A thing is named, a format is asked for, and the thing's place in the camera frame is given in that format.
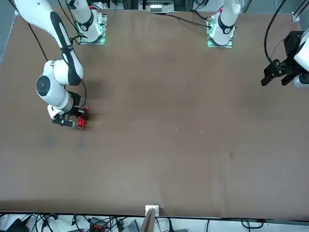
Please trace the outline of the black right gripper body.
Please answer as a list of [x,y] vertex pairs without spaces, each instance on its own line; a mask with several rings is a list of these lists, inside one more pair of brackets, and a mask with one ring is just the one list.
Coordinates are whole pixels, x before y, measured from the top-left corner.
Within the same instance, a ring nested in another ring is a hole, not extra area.
[[81,96],[75,92],[68,91],[67,92],[67,100],[65,100],[65,106],[63,108],[63,112],[65,114],[70,114],[72,116],[72,108],[73,106],[79,106]]

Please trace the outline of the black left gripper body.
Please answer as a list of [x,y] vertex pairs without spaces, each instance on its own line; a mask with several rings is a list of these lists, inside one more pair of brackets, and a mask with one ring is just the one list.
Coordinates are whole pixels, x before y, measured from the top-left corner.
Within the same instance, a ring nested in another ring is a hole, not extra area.
[[274,62],[279,67],[288,69],[289,71],[283,71],[279,68],[276,68],[276,75],[299,74],[301,71],[303,71],[303,68],[294,59],[294,56],[299,49],[303,33],[304,31],[291,31],[283,40],[287,57],[284,61],[275,60]]

